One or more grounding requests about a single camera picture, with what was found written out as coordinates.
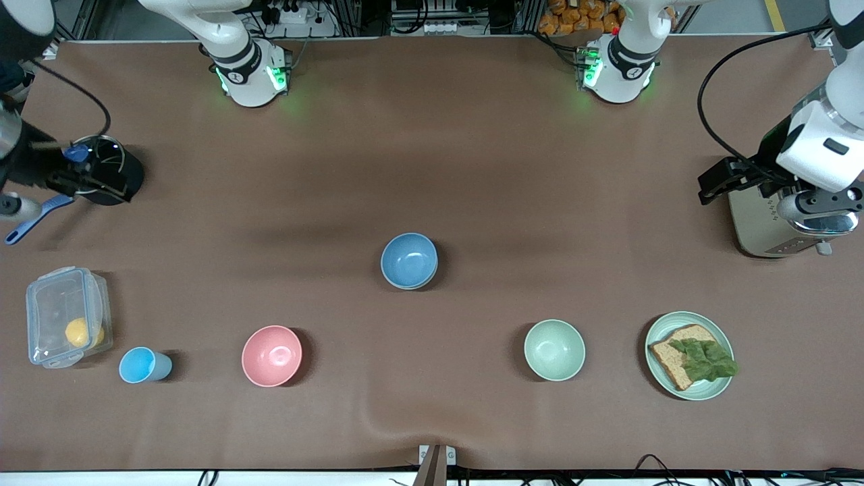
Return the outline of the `blue bowl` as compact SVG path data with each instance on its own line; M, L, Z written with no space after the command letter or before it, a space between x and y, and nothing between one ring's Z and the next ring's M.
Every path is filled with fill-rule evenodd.
M380 268L389 263L439 264L434 243L419 233L400 234L387 243L381 254Z

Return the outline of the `sage green bowl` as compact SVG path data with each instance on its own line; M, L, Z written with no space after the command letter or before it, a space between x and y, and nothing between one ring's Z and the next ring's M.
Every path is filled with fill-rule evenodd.
M399 290L418 290L431 282L438 270L438 264L389 263L381 267L381 273L388 284Z

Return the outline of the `pale mint green bowl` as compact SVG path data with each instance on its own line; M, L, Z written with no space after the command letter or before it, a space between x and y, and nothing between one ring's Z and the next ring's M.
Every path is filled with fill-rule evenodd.
M568 322L535 323L524 339L524 357L534 374L546 381L573 379L584 367L587 349L580 331Z

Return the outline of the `pink bowl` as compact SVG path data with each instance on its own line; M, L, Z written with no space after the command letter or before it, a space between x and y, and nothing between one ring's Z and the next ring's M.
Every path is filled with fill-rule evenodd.
M296 375L303 347L293 329L271 325L254 332L241 354L241 365L254 385L281 387Z

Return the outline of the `glass lid with blue knob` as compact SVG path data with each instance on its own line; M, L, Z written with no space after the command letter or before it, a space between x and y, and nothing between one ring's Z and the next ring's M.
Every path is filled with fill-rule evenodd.
M69 166L69 170L90 172L95 169L116 169L122 172L126 164L126 151L110 136L87 136L74 144L88 147L88 160L80 166Z

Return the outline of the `beige and chrome toaster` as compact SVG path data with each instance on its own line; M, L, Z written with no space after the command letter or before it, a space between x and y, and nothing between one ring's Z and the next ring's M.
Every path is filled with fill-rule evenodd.
M753 257L781 259L814 248L818 254L829 256L830 242L858 227L858 215L849 211L787 219L791 212L786 207L791 207L795 194L794 188L782 188L766 198L758 186L728 194L741 251Z

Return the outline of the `clear plastic food container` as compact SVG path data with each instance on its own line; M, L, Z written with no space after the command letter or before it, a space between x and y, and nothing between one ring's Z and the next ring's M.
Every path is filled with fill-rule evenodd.
M39 277L27 288L26 307L28 359L36 366L72 367L112 347L107 281L89 269L63 267ZM92 350L77 350L69 344L65 329L78 317L104 326L104 344Z

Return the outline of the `yellow fruit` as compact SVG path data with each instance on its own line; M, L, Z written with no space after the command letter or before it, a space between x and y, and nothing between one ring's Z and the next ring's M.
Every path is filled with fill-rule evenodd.
M105 341L105 330L101 323L78 317L71 320L65 329L65 338L77 350L92 350Z

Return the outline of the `green lettuce leaf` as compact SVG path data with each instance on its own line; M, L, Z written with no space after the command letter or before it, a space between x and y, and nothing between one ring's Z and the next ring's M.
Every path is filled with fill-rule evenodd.
M738 373L737 362L716 341L684 338L669 345L682 353L682 368L691 381L716 381Z

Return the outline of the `brown bread slice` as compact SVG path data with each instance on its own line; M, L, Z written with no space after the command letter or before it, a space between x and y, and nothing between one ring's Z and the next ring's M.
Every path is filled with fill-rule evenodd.
M713 394L737 373L728 345L711 329L697 323L670 324L646 344L652 373L679 395Z

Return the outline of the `light blue cup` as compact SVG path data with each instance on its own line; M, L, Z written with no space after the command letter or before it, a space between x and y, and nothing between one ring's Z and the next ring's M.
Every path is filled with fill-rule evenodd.
M166 354L151 348L136 347L121 358L118 375L126 383L139 384L167 378L172 368L173 362Z

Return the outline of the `green plate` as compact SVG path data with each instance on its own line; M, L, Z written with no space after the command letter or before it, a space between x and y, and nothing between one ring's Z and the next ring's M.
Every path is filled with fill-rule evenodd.
M648 328L645 338L645 360L652 377L664 391L683 400L704 401L720 395L731 377L716 381L691 381L681 367L682 353L668 342L684 338L713 340L734 358L726 334L709 318L695 312L674 311L658 317Z

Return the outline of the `orange packaged snacks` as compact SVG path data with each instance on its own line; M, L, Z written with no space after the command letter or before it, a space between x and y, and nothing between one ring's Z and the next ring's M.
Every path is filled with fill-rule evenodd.
M568 36L583 30L616 34L626 19L616 0L546 0L537 32L546 36Z

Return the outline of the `white power strip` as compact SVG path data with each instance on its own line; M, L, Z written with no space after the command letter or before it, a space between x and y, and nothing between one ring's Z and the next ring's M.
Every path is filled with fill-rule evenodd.
M268 26L301 25L312 18L311 9L300 0L269 0L262 8L262 20Z

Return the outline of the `metal table edge bracket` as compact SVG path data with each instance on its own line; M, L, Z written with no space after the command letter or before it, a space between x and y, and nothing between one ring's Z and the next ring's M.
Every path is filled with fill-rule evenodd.
M420 464L412 486L448 486L448 467L457 465L450 445L420 445Z

